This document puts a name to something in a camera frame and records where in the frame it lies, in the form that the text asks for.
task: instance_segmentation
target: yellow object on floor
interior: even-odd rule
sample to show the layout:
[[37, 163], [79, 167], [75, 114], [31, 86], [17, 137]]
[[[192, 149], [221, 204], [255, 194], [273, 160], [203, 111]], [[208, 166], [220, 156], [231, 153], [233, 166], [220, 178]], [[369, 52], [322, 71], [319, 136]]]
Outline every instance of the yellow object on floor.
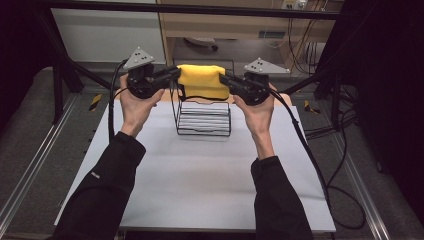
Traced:
[[181, 100], [200, 97], [209, 100], [226, 100], [230, 94], [227, 86], [219, 82], [219, 74], [225, 69], [219, 66], [179, 65], [181, 76], [178, 83], [182, 85]]

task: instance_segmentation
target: power outlet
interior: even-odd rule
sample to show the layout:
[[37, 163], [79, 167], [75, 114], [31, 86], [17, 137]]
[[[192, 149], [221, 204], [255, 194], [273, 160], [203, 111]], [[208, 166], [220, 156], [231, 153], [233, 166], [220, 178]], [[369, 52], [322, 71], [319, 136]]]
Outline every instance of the power outlet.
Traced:
[[308, 0], [284, 0], [281, 9], [287, 10], [303, 10], [306, 7]]

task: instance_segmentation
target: triangular metal plate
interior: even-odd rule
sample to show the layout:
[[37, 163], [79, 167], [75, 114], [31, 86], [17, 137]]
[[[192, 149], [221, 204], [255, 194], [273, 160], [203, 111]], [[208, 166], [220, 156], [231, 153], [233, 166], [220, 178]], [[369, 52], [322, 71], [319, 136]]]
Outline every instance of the triangular metal plate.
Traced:
[[130, 70], [154, 61], [155, 59], [152, 56], [150, 56], [148, 53], [138, 47], [128, 59], [127, 63], [125, 63], [124, 69]]
[[257, 73], [259, 75], [273, 74], [273, 73], [290, 73], [289, 69], [279, 67], [267, 61], [264, 61], [261, 58], [258, 58], [257, 60], [253, 61], [249, 65], [244, 66], [244, 70], [248, 72]]

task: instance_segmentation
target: white wall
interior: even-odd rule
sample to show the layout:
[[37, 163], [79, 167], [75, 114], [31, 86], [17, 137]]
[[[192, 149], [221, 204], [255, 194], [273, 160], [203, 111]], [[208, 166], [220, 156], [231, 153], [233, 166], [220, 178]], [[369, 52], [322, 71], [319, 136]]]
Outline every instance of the white wall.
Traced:
[[[155, 0], [102, 1], [155, 3]], [[156, 59], [155, 63], [165, 63], [157, 13], [52, 11], [66, 50], [74, 61], [120, 62], [140, 46]]]

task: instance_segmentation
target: white table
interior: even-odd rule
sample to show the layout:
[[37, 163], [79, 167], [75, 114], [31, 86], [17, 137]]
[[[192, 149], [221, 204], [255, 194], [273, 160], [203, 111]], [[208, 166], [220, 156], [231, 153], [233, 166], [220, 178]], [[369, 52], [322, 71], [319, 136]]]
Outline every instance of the white table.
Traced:
[[[120, 224], [122, 229], [255, 230], [256, 191], [250, 165], [256, 149], [243, 113], [235, 105], [230, 107], [230, 137], [180, 136], [175, 129], [171, 103], [159, 102], [153, 108], [137, 137], [147, 153], [137, 169], [136, 184]], [[291, 109], [299, 119], [296, 108]], [[118, 131], [122, 125], [119, 101], [115, 101], [114, 114], [115, 131]], [[312, 231], [334, 232], [316, 171], [282, 106], [275, 107], [271, 131], [275, 152], [303, 203]], [[106, 111], [66, 201], [107, 144]]]

